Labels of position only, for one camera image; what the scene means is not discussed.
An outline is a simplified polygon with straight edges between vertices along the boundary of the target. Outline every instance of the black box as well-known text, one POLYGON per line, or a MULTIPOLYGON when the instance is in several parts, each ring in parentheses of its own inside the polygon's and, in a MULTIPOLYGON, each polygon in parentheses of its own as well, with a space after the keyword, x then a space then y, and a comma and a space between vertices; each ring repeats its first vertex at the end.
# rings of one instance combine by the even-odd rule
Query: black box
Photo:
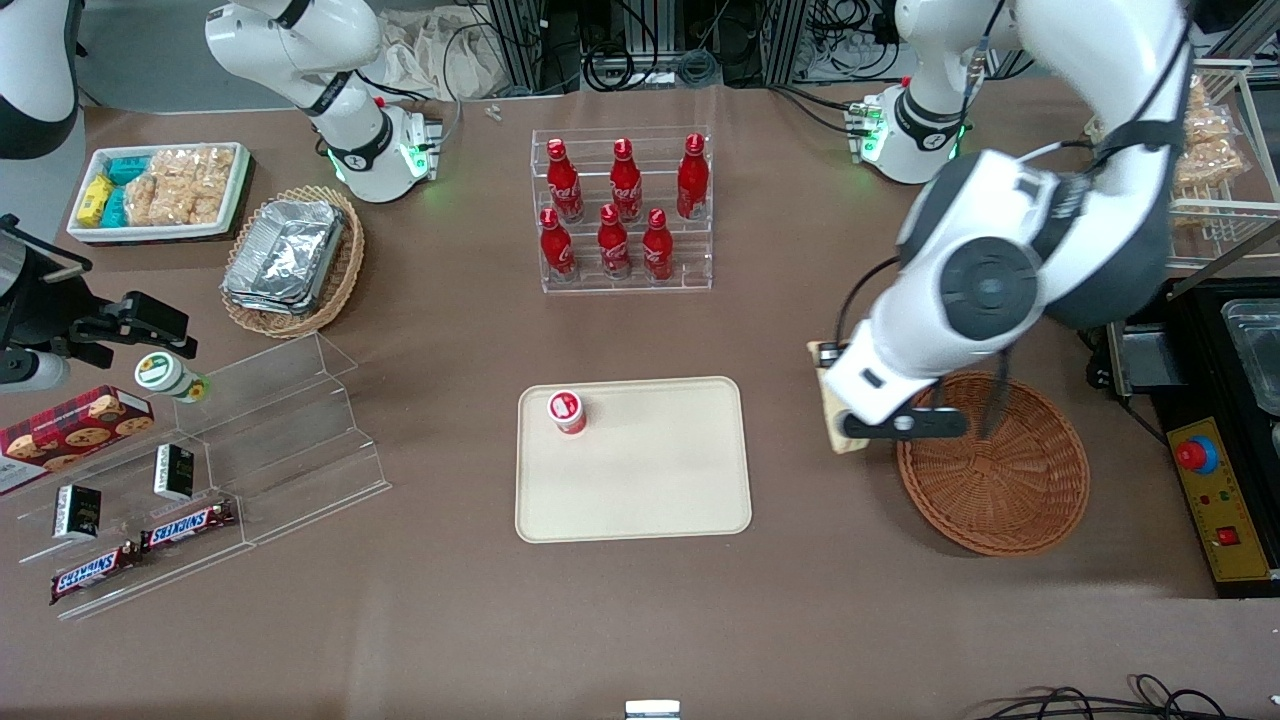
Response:
POLYGON ((177 445, 156 448, 155 493, 168 500, 191 500, 196 488, 196 454, 177 445))
POLYGON ((81 487, 58 488, 58 506, 54 512, 54 538, 93 539, 102 516, 102 492, 81 487))

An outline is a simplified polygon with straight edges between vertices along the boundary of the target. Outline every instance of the oval wicker basket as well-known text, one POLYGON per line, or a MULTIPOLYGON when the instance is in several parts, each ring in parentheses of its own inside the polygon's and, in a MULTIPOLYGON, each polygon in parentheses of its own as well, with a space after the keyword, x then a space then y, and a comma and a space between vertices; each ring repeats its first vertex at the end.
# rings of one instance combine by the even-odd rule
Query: oval wicker basket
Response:
MULTIPOLYGON (((325 278, 324 288, 321 290, 320 304, 311 313, 306 315, 285 315, 250 310, 236 305, 225 293, 223 295, 223 306, 227 307, 227 313, 230 314, 232 320, 236 320, 237 325, 269 337, 288 340, 319 331, 332 323, 338 316, 338 313, 342 311, 343 305, 351 297, 351 291, 356 287, 360 265, 365 260, 365 231, 360 225, 360 218, 356 215, 356 209, 351 206, 351 201, 328 187, 307 186, 285 190, 268 202, 274 202, 275 200, 301 200, 303 202, 323 200, 335 208, 340 208, 346 215, 342 237, 338 241, 340 245, 337 252, 334 252, 333 263, 329 265, 329 275, 325 278)), ((250 227, 253 225, 253 220, 257 219, 268 202, 253 210, 253 215, 241 227, 239 233, 236 236, 236 243, 232 246, 230 258, 227 260, 228 268, 236 261, 236 255, 239 254, 241 246, 244 245, 244 236, 248 234, 250 227)))

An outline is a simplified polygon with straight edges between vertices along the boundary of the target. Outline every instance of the yellow control panel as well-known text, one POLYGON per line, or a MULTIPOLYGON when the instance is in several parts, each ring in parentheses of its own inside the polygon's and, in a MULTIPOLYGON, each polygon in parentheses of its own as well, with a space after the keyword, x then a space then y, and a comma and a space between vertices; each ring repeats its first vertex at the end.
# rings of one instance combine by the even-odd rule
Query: yellow control panel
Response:
POLYGON ((1217 424, 1207 418, 1167 436, 1213 578, 1220 583, 1270 579, 1271 568, 1240 498, 1217 424))

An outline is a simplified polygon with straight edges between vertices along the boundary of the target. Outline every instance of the white plastic container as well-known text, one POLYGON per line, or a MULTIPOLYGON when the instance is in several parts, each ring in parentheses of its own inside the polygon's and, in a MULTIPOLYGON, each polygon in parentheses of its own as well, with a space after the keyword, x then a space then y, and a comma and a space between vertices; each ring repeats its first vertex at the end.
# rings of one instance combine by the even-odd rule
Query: white plastic container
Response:
POLYGON ((244 187, 244 177, 248 173, 248 149, 238 142, 196 142, 188 145, 138 145, 136 147, 104 147, 95 150, 88 159, 88 169, 81 179, 81 187, 76 192, 76 201, 72 202, 70 217, 67 218, 67 234, 83 242, 84 245, 154 245, 161 242, 189 242, 196 238, 223 234, 232 227, 236 218, 236 206, 239 205, 241 191, 244 187), (84 199, 88 183, 106 169, 106 164, 116 158, 134 158, 138 155, 151 156, 159 150, 195 150, 204 145, 216 145, 219 147, 233 147, 236 159, 232 160, 232 173, 227 181, 227 191, 223 192, 223 205, 218 210, 218 222, 202 223, 198 225, 146 225, 133 228, 88 228, 76 219, 76 208, 84 199))

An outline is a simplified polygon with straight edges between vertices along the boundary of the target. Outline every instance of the coca-cola bottle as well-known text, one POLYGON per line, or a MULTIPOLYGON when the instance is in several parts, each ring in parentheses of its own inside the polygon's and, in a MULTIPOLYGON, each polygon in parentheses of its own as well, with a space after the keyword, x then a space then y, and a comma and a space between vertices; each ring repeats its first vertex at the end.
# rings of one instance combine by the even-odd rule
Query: coca-cola bottle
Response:
POLYGON ((707 217, 707 184, 712 174, 707 158, 703 156, 705 149, 707 138, 695 132, 685 138, 685 159, 680 161, 680 172, 676 174, 676 211, 689 220, 707 217))
POLYGON ((640 206, 644 200, 640 193, 640 168, 631 158, 631 141, 622 137, 613 142, 613 170, 609 172, 609 184, 613 186, 613 204, 618 206, 622 224, 640 219, 640 206))
POLYGON ((671 231, 667 229, 667 214, 660 208, 649 210, 649 229, 644 231, 644 274, 649 282, 671 279, 673 245, 671 231))
POLYGON ((577 263, 573 261, 573 241, 559 224, 559 217, 553 208, 543 209, 538 218, 543 225, 543 256, 550 270, 552 282, 567 283, 577 279, 577 263))
POLYGON ((631 258, 627 258, 627 229, 618 223, 618 206, 605 202, 600 208, 600 259, 609 279, 625 281, 631 277, 631 258))
POLYGON ((552 160, 547 169, 552 204, 556 205, 561 220, 576 223, 582 219, 582 183, 577 179, 577 168, 568 159, 564 141, 558 137, 548 140, 547 156, 552 160))

